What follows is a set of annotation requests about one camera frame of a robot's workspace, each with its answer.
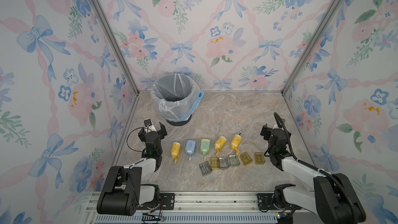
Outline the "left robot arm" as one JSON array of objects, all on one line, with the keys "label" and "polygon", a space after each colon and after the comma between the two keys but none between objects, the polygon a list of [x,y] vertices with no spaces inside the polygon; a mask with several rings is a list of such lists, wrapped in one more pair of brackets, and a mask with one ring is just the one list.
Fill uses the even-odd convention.
[{"label": "left robot arm", "polygon": [[156,172],[162,162],[161,140],[167,136],[165,125],[157,130],[150,119],[138,128],[139,139],[145,144],[141,159],[126,166],[109,169],[99,196],[98,214],[132,216],[140,209],[157,210],[161,203],[160,189],[155,184],[142,184],[142,179]]}]

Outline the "green pencil sharpener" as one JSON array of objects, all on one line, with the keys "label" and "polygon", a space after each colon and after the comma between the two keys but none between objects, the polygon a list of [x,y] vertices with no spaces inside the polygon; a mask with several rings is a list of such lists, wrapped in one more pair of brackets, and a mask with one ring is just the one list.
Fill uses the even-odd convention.
[{"label": "green pencil sharpener", "polygon": [[202,139],[200,143],[200,153],[204,159],[206,159],[209,151],[210,151],[210,140]]}]

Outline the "dark shavings tray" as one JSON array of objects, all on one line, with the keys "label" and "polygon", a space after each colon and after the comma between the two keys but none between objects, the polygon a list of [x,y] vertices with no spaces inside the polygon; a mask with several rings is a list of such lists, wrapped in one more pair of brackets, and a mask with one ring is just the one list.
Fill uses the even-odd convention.
[{"label": "dark shavings tray", "polygon": [[212,168],[208,161],[205,161],[205,162],[199,164],[199,168],[200,168],[203,176],[206,176],[212,172]]}]

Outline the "yellow transparent shavings tray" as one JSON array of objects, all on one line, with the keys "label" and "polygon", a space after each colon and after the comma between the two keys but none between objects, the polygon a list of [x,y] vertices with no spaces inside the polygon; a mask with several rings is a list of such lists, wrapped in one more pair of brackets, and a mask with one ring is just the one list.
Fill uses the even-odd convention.
[{"label": "yellow transparent shavings tray", "polygon": [[220,162],[218,157],[211,157],[210,159],[210,167],[212,170],[220,169]]}]

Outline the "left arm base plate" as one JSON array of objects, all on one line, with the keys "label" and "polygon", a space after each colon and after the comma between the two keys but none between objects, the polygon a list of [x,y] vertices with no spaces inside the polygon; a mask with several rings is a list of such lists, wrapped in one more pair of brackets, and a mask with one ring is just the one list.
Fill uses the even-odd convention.
[{"label": "left arm base plate", "polygon": [[175,204],[175,194],[174,193],[159,193],[155,199],[149,203],[144,203],[142,206],[138,207],[138,210],[142,211],[153,211],[156,209],[161,210],[173,210]]}]

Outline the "yellow pencil sharpener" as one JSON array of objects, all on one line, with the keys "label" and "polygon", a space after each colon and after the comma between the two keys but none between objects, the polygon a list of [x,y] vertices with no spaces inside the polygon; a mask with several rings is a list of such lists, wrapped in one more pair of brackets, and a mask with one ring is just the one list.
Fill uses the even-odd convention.
[{"label": "yellow pencil sharpener", "polygon": [[215,150],[216,150],[216,155],[217,156],[221,153],[221,151],[222,151],[223,147],[225,146],[226,142],[227,142],[227,139],[224,136],[220,136],[217,139],[217,141],[215,142]]},{"label": "yellow pencil sharpener", "polygon": [[171,149],[171,157],[174,160],[174,163],[177,163],[179,157],[180,157],[180,148],[181,144],[178,142],[174,142],[172,144],[172,149]]},{"label": "yellow pencil sharpener", "polygon": [[234,136],[234,138],[230,144],[230,149],[235,151],[237,156],[240,154],[239,146],[241,144],[241,141],[242,141],[242,137],[241,137],[241,132],[240,132],[239,134],[236,134]]}]

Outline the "clear blue sharpener tray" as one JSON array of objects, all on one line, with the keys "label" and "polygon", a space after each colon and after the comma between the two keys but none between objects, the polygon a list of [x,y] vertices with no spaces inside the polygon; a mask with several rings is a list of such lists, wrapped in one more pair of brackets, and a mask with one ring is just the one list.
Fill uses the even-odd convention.
[{"label": "clear blue sharpener tray", "polygon": [[218,161],[219,161],[219,169],[225,170],[230,167],[228,157],[225,157],[225,156],[219,157]]}]

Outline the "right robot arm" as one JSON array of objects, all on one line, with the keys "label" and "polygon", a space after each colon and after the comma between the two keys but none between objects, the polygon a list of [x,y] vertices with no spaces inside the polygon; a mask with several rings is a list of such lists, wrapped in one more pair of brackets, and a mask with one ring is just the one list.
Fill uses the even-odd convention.
[{"label": "right robot arm", "polygon": [[331,174],[296,159],[293,153],[287,151],[291,133],[282,124],[272,128],[264,125],[260,135],[268,142],[265,155],[272,165],[310,187],[309,190],[302,190],[292,183],[277,185],[268,202],[259,200],[261,211],[271,207],[291,209],[288,213],[276,214],[281,223],[292,223],[293,214],[299,209],[316,214],[325,224],[359,224],[366,221],[365,210],[346,175]]}]

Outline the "green transparent shavings tray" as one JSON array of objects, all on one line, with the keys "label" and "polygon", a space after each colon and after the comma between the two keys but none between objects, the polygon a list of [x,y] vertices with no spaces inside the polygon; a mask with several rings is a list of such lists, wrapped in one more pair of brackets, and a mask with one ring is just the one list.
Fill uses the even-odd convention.
[{"label": "green transparent shavings tray", "polygon": [[238,167],[240,165],[240,160],[237,155],[229,155],[228,159],[229,159],[229,165],[231,167]]}]

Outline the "blue pencil sharpener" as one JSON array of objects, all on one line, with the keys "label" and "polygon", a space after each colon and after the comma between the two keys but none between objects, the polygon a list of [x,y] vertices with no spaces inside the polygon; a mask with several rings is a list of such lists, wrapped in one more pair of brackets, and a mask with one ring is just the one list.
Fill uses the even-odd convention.
[{"label": "blue pencil sharpener", "polygon": [[196,141],[188,140],[186,143],[185,154],[188,156],[188,160],[191,161],[192,157],[195,155]]}]

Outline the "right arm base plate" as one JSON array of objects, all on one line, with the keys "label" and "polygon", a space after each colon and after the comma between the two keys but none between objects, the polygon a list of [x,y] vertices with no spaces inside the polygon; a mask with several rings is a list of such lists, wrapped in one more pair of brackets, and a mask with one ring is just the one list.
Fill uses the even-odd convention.
[{"label": "right arm base plate", "polygon": [[287,207],[278,207],[276,203],[274,203],[274,194],[273,193],[257,193],[257,208],[261,212],[289,212],[293,210],[295,205],[288,205]]}]

